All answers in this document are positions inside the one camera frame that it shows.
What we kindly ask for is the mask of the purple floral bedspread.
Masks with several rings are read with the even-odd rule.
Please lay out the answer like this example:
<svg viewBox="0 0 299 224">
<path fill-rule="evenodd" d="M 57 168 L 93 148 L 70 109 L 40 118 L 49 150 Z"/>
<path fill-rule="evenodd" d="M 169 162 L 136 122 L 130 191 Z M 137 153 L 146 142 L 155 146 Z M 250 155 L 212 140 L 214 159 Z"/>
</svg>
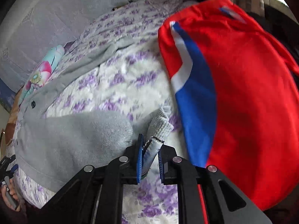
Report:
<svg viewBox="0 0 299 224">
<path fill-rule="evenodd" d="M 140 126 L 152 112 L 168 106 L 173 130 L 165 142 L 175 147 L 181 156 L 186 156 L 176 100 L 159 50 L 158 30 L 169 16 L 196 2 L 138 0 L 101 15 L 70 47 L 45 85 L 100 46 L 126 36 L 133 38 L 133 44 L 117 50 L 106 62 L 73 81 L 49 106 L 44 117 L 94 110 L 116 111 L 125 115 L 133 125 Z M 8 155 L 15 154 L 19 128 L 17 115 Z M 11 180 L 11 189 L 20 206 L 14 211 L 2 200 L 3 223 L 30 223 L 57 193 L 36 183 L 20 166 Z"/>
</svg>

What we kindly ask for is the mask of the grey sweatpants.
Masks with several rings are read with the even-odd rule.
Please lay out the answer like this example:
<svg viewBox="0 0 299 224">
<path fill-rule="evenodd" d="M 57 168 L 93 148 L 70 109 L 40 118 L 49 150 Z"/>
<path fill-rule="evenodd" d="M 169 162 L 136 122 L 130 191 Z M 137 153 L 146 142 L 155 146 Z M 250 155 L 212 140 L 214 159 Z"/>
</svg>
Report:
<svg viewBox="0 0 299 224">
<path fill-rule="evenodd" d="M 145 133 L 146 144 L 141 154 L 143 164 L 137 172 L 143 175 L 149 171 L 173 130 L 168 106 L 152 112 L 140 126 L 133 125 L 116 111 L 94 110 L 44 117 L 49 106 L 73 81 L 133 42 L 131 36 L 126 36 L 100 46 L 22 102 L 18 114 L 16 160 L 36 183 L 57 192 L 84 166 L 105 166 L 121 156 L 134 143 L 138 133 Z"/>
</svg>

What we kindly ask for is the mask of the red blue white garment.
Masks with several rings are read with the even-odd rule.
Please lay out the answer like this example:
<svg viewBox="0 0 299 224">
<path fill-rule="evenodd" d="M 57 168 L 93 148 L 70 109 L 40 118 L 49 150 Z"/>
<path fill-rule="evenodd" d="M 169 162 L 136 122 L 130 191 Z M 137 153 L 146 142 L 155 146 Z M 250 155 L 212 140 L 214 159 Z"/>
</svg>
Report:
<svg viewBox="0 0 299 224">
<path fill-rule="evenodd" d="M 298 223 L 298 64 L 230 0 L 169 16 L 159 49 L 188 160 L 216 166 L 270 220 Z"/>
</svg>

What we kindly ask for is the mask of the brown pillow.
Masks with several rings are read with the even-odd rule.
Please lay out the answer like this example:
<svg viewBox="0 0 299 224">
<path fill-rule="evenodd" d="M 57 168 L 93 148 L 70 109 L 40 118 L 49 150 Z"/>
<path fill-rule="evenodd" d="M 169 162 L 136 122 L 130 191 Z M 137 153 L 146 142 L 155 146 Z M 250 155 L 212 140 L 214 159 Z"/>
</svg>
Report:
<svg viewBox="0 0 299 224">
<path fill-rule="evenodd" d="M 18 101 L 19 101 L 22 89 L 23 88 L 20 88 L 20 90 L 18 91 L 18 93 L 15 96 L 15 101 L 13 103 L 13 107 L 11 109 L 8 123 L 5 128 L 6 146 L 9 146 L 13 139 L 13 135 L 14 135 L 15 127 L 16 127 L 17 115 L 18 115 L 18 111 L 19 111 Z"/>
</svg>

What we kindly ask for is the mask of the colourful floral folded blanket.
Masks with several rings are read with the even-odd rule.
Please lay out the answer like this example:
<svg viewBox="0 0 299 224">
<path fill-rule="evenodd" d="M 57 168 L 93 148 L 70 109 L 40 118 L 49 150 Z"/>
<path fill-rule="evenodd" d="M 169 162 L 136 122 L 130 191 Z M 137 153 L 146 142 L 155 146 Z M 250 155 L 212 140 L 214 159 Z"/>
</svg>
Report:
<svg viewBox="0 0 299 224">
<path fill-rule="evenodd" d="M 40 64 L 34 69 L 25 83 L 19 97 L 18 106 L 20 106 L 24 99 L 30 94 L 45 85 L 64 54 L 65 49 L 62 45 L 53 47 L 46 53 Z"/>
</svg>

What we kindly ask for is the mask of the lavender padded headboard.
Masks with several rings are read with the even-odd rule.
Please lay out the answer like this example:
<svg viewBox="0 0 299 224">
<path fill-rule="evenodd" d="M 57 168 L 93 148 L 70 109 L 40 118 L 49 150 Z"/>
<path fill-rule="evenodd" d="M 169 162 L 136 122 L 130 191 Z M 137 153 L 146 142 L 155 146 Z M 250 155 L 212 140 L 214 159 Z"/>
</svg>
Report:
<svg viewBox="0 0 299 224">
<path fill-rule="evenodd" d="M 18 91 L 48 49 L 131 1 L 138 0 L 16 0 L 1 22 L 1 80 Z"/>
</svg>

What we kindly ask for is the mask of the blue patterned cloth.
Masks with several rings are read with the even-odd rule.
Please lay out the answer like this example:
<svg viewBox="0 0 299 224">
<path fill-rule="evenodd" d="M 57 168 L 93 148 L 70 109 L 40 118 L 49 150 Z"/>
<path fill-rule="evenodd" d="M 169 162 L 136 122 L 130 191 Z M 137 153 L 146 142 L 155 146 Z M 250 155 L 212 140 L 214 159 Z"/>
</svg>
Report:
<svg viewBox="0 0 299 224">
<path fill-rule="evenodd" d="M 7 112 L 11 112 L 13 103 L 15 101 L 16 93 L 13 92 L 1 79 L 0 79 L 0 101 L 1 105 Z"/>
</svg>

